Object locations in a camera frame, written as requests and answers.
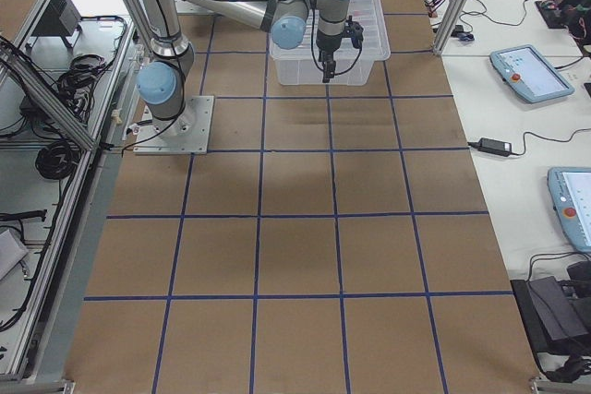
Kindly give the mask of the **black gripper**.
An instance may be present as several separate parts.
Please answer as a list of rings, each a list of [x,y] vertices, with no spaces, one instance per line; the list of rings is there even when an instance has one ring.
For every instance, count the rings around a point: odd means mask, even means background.
[[[341,47],[342,39],[350,39],[353,47],[361,50],[364,41],[364,28],[351,16],[340,21],[328,20],[320,16],[316,44],[322,66],[322,82],[329,83],[334,78],[333,54]]]

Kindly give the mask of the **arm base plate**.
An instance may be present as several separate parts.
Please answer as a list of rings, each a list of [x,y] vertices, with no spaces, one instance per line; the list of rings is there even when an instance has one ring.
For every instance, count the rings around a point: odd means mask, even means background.
[[[156,120],[154,125],[151,111],[145,105],[142,118],[151,122],[135,132],[137,144],[132,147],[133,152],[137,155],[206,154],[213,108],[212,95],[190,96],[181,116],[164,130],[168,124]]]
[[[214,16],[215,13],[203,6],[195,5],[188,1],[175,0],[175,8],[179,15]]]

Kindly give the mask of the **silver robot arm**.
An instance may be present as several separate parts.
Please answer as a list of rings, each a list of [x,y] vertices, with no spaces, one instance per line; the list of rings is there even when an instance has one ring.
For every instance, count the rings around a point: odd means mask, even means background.
[[[193,65],[193,47],[181,30],[178,0],[140,0],[135,18],[145,18],[151,30],[150,47],[154,60],[142,68],[137,86],[151,111],[157,134],[184,135],[195,117],[188,109],[185,83]],[[313,56],[323,82],[338,76],[334,59],[342,41],[348,39],[356,49],[363,45],[363,29],[348,13],[350,0],[181,0],[233,19],[251,28],[267,32],[280,48],[299,46],[308,17],[315,15],[318,27]]]

